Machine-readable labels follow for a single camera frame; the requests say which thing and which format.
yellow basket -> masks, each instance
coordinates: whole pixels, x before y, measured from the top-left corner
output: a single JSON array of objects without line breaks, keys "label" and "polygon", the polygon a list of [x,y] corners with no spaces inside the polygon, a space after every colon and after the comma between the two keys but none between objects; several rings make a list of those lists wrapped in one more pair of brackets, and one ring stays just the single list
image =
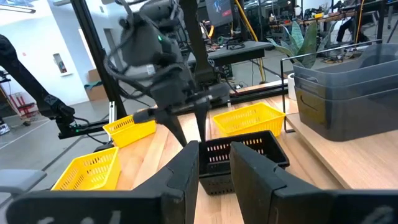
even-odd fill
[{"label": "yellow basket", "polygon": [[134,123],[132,115],[107,124],[104,130],[112,137],[118,147],[124,147],[156,131],[155,121]]},{"label": "yellow basket", "polygon": [[118,147],[72,160],[51,190],[114,190],[120,174]]},{"label": "yellow basket", "polygon": [[271,130],[280,135],[285,114],[265,103],[256,103],[213,117],[223,137]]}]

black basket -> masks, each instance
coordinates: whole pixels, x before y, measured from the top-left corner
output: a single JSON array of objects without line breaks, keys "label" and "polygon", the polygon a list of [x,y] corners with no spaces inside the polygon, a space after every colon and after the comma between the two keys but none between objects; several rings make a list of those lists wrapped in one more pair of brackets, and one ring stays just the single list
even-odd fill
[{"label": "black basket", "polygon": [[271,131],[214,139],[199,144],[199,181],[208,195],[234,192],[229,166],[231,142],[241,142],[285,169],[289,159]]}]

potted plant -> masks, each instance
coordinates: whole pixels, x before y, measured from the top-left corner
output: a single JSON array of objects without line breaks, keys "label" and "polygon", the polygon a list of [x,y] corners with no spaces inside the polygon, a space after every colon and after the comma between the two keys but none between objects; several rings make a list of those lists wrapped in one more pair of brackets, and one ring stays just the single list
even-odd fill
[{"label": "potted plant", "polygon": [[[315,53],[317,51],[325,49],[325,46],[330,38],[330,33],[334,29],[335,24],[336,23],[334,23],[330,27],[328,34],[325,38],[323,38],[319,45],[317,45],[318,26],[316,22],[313,22],[309,25],[305,33],[305,37],[303,37],[300,25],[297,22],[293,22],[292,33],[289,33],[287,28],[284,26],[286,33],[288,34],[290,39],[290,45],[283,40],[280,41],[280,45],[278,45],[273,39],[267,38],[267,40],[275,46],[276,50],[282,52],[283,54],[286,54],[288,57]],[[312,68],[316,58],[317,55],[314,54],[298,59],[293,59],[291,60],[291,62],[295,65],[303,66],[305,68]],[[292,100],[296,100],[294,91],[294,73],[288,75],[287,80],[287,85],[289,88],[289,98],[291,98]]]}]

concrete floor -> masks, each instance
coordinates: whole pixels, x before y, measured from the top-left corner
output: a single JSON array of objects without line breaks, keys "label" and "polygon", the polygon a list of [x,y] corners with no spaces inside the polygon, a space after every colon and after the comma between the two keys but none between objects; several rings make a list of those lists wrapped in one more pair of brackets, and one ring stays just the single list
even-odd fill
[{"label": "concrete floor", "polygon": [[[398,16],[394,16],[392,26],[394,26]],[[387,30],[387,22],[385,22],[383,39],[386,40],[390,33]],[[374,38],[374,28],[368,29],[365,34],[370,39]],[[398,43],[398,35],[392,38],[393,43]],[[286,57],[284,54],[272,50],[266,51],[263,58],[264,66],[272,72],[266,72],[267,82],[279,80],[279,77],[273,73],[280,73],[279,61]],[[321,63],[319,58],[314,68],[330,66]],[[284,63],[284,70],[292,70],[290,62]],[[261,76],[257,66],[252,63],[241,62],[233,65],[233,73],[235,83],[244,83],[243,85],[251,86],[252,82],[257,85],[261,81]],[[150,98],[143,98],[142,101],[154,105],[154,101]],[[108,117],[108,100],[98,100],[93,102],[85,102],[73,105],[76,110],[76,116],[86,118],[89,121],[98,121]],[[138,102],[127,100],[124,106],[128,114],[132,114],[138,109],[145,108]],[[46,171],[48,176],[42,180],[33,190],[42,190],[51,187],[60,177],[67,165],[72,159],[89,154],[100,145],[92,139],[85,136],[78,136],[59,140],[57,137],[58,128],[54,121],[38,116],[29,127],[22,126],[22,122],[17,117],[4,118],[5,122],[12,126],[10,133],[0,136],[0,169],[40,169]],[[94,134],[99,140],[107,141],[108,136],[105,132]],[[7,205],[11,202],[9,194],[0,194],[0,223],[5,223],[4,214]]]}]

computer screen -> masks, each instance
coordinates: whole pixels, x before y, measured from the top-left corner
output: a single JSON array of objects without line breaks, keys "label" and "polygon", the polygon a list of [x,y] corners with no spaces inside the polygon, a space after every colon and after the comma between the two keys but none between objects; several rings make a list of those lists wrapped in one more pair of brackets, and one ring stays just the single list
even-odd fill
[{"label": "computer screen", "polygon": [[231,0],[206,0],[206,8],[211,25],[222,26],[233,20]]}]

